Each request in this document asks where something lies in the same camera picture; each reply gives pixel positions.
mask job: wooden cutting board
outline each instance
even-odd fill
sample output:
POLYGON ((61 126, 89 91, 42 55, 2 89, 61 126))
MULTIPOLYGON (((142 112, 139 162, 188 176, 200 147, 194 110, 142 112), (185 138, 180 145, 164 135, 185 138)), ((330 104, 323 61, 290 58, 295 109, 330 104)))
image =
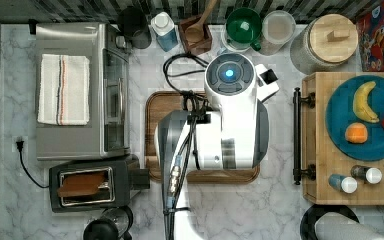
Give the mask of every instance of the wooden cutting board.
MULTIPOLYGON (((173 110, 182 109, 183 97, 177 92, 161 91, 152 94, 145 109, 145 165, 154 181, 161 181, 161 170, 157 160, 154 133, 158 122, 173 110)), ((188 174, 189 183, 246 184, 254 181, 260 166, 250 170, 201 170, 188 174)))
POLYGON ((303 178, 303 195, 315 204, 321 205, 384 205, 384 159, 380 161, 360 161, 345 155, 330 139, 325 124, 325 111, 335 90, 350 78, 360 75, 376 75, 384 78, 384 73, 345 73, 317 72, 302 82, 302 97, 316 93, 316 106, 310 109, 302 105, 302 166, 316 165, 316 180, 303 178), (375 167, 382 172, 382 181, 369 184, 357 180, 357 190, 352 194, 339 192, 329 186, 331 174, 350 176, 354 165, 375 167))

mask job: toaster oven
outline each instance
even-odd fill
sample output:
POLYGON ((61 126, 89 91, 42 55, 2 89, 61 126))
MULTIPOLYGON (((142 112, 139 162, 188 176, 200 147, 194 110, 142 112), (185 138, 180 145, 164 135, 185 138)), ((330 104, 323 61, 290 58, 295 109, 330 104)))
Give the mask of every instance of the toaster oven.
MULTIPOLYGON (((36 27, 37 73, 43 54, 89 59, 86 125, 36 123, 38 160, 92 160, 130 153, 128 52, 116 28, 105 23, 50 23, 36 27)), ((36 110, 40 74, 37 74, 36 110)))

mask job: white marble countertop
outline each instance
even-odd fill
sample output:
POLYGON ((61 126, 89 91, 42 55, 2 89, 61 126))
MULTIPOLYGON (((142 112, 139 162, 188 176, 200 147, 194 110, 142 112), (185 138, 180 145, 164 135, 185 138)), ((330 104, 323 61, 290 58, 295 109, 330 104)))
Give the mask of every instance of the white marble countertop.
MULTIPOLYGON (((211 60, 219 49, 221 26, 212 26, 213 47, 200 55, 211 60)), ((296 33, 303 29, 298 27, 296 33)), ((279 77, 281 90, 267 101, 270 121, 268 160, 261 162, 258 178, 247 185, 193 185, 189 187, 191 205, 198 228, 206 239, 300 239, 299 226, 311 203, 302 197, 300 186, 293 185, 292 94, 305 77, 291 63, 290 43, 277 54, 267 57, 253 50, 247 55, 255 64, 263 63, 279 77)), ((130 59, 129 103, 131 148, 144 159, 145 103, 165 83, 162 64, 171 55, 183 52, 180 44, 165 53, 154 40, 145 50, 135 49, 130 59)), ((357 57, 339 71, 360 71, 357 57)), ((176 72, 197 68, 180 60, 176 72)), ((49 193, 38 189, 22 171, 15 139, 27 139, 24 156, 33 176, 47 182, 49 167, 56 162, 36 160, 34 91, 36 78, 35 38, 27 25, 2 25, 0 80, 0 239, 82 239, 87 222, 100 211, 55 214, 49 193)), ((203 89, 203 76, 196 74, 176 79, 183 89, 203 89)), ((134 239, 164 239, 164 221, 160 185, 151 182, 131 203, 134 239)), ((363 224, 384 235, 384 207, 352 208, 363 224)))

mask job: white towel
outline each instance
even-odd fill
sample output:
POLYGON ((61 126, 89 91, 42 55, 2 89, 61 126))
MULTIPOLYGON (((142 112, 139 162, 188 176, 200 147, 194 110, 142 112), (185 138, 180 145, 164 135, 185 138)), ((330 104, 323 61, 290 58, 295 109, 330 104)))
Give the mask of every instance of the white towel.
POLYGON ((43 54, 37 121, 53 125, 89 122, 89 59, 43 54))

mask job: tray handle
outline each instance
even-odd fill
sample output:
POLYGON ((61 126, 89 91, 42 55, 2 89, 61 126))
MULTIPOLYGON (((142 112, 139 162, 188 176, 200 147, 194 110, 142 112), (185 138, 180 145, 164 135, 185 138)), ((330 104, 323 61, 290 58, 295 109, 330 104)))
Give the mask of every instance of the tray handle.
POLYGON ((300 185, 301 178, 306 176, 308 179, 316 180, 316 166, 309 164, 307 169, 301 169, 301 103, 306 103, 310 108, 316 106, 316 93, 312 92, 308 97, 301 98, 300 88, 295 88, 294 92, 294 181, 295 185, 300 185))

